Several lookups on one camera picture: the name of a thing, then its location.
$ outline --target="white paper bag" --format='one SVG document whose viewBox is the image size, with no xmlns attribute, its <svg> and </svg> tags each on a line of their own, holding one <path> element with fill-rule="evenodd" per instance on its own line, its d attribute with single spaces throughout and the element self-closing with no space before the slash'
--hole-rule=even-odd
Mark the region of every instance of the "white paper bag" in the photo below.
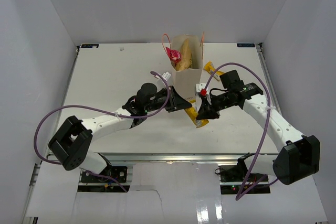
<svg viewBox="0 0 336 224">
<path fill-rule="evenodd" d="M 180 50 L 182 43 L 189 39 L 193 68 L 176 71 L 172 65 L 173 85 L 178 94 L 187 101 L 196 99 L 195 85 L 200 82 L 203 70 L 203 42 L 197 36 L 179 35 L 173 38 L 171 49 Z"/>
</svg>

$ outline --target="white table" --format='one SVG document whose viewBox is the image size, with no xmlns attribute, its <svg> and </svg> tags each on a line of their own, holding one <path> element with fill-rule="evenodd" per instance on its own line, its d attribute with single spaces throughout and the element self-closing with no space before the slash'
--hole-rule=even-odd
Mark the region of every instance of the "white table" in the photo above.
<svg viewBox="0 0 336 224">
<path fill-rule="evenodd" d="M 217 67 L 225 62 L 244 64 L 257 73 L 263 81 L 265 76 L 256 48 L 238 48 L 236 44 L 205 44 L 204 63 L 212 61 Z M 168 57 L 159 43 L 150 44 L 100 44 L 98 48 L 81 48 L 73 71 L 65 105 L 81 104 L 114 111 L 136 94 L 145 82 L 156 83 L 151 70 L 163 73 L 170 70 Z M 237 66 L 245 83 L 256 78 Z M 202 73 L 201 82 L 209 74 Z M 210 87 L 223 88 L 213 79 Z M 64 110 L 65 118 L 90 118 L 99 113 L 83 109 Z M 255 152 L 262 135 L 261 127 L 239 107 L 221 112 L 220 119 L 196 129 L 184 111 L 162 111 L 142 125 L 127 131 L 106 136 L 91 146 L 95 152 L 104 153 L 247 153 Z M 270 138 L 266 138 L 263 153 L 276 153 Z"/>
</svg>

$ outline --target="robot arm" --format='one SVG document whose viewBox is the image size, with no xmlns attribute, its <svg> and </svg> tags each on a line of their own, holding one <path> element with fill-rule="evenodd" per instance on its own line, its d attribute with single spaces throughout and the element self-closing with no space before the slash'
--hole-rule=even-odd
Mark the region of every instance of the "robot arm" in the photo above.
<svg viewBox="0 0 336 224">
<path fill-rule="evenodd" d="M 169 101 L 165 106 L 168 112 L 192 106 L 177 94 L 173 86 L 170 86 L 169 89 Z M 159 109 L 166 99 L 166 89 L 157 92 L 154 84 L 145 83 L 136 95 L 115 111 L 117 116 L 105 114 L 82 120 L 75 116 L 68 117 L 52 137 L 48 146 L 65 170 L 79 167 L 96 174 L 110 176 L 111 164 L 103 155 L 89 150 L 90 144 L 113 132 L 138 126 L 146 120 L 145 116 L 148 112 Z M 138 118 L 119 117 L 122 115 Z"/>
<path fill-rule="evenodd" d="M 219 118 L 219 111 L 239 106 L 264 128 L 267 117 L 267 100 L 263 91 L 254 83 L 245 85 L 236 70 L 221 75 L 224 93 L 213 95 L 196 87 L 202 99 L 197 120 Z M 315 136 L 306 137 L 290 125 L 276 110 L 271 110 L 267 134 L 274 142 L 279 155 L 260 155 L 252 173 L 276 176 L 283 184 L 289 185 L 318 172 L 320 142 Z M 247 154 L 238 160 L 238 167 L 247 173 L 254 154 Z"/>
</svg>

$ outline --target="yellow package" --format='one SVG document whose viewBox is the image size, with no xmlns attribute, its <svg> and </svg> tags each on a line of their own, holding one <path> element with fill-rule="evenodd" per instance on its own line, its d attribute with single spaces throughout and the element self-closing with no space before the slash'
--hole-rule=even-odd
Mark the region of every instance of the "yellow package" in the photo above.
<svg viewBox="0 0 336 224">
<path fill-rule="evenodd" d="M 196 117 L 198 116 L 198 112 L 196 111 L 194 107 L 190 107 L 188 109 L 185 109 L 184 111 L 185 113 L 187 113 L 191 121 L 193 121 L 193 123 L 196 125 L 196 128 L 203 127 L 204 125 L 209 123 L 208 119 L 196 120 Z"/>
<path fill-rule="evenodd" d="M 181 53 L 181 61 L 176 64 L 175 69 L 179 71 L 187 68 L 193 68 L 193 58 L 189 46 L 189 39 L 186 39 L 182 43 L 180 53 Z"/>
<path fill-rule="evenodd" d="M 214 68 L 214 65 L 212 64 L 211 61 L 209 61 L 207 64 L 205 64 L 204 68 L 205 71 L 207 71 L 209 74 L 212 74 L 216 69 Z M 217 81 L 220 81 L 220 76 L 224 74 L 224 72 L 217 71 L 214 74 L 214 77 L 216 78 Z"/>
</svg>

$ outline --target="gray wall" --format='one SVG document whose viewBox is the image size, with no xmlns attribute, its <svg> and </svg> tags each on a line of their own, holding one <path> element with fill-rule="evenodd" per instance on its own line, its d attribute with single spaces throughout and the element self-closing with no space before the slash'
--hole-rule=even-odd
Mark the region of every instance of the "gray wall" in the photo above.
<svg viewBox="0 0 336 224">
<path fill-rule="evenodd" d="M 336 223 L 336 0 L 287 0 L 265 40 L 265 57 L 284 116 L 321 141 L 314 176 Z"/>
<path fill-rule="evenodd" d="M 38 121 L 61 104 L 75 46 L 50 0 L 0 0 L 0 223 L 20 223 Z M 50 127 L 41 132 L 44 153 Z"/>
<path fill-rule="evenodd" d="M 264 41 L 285 0 L 51 0 L 76 45 L 160 41 L 163 33 L 206 41 Z"/>
</svg>

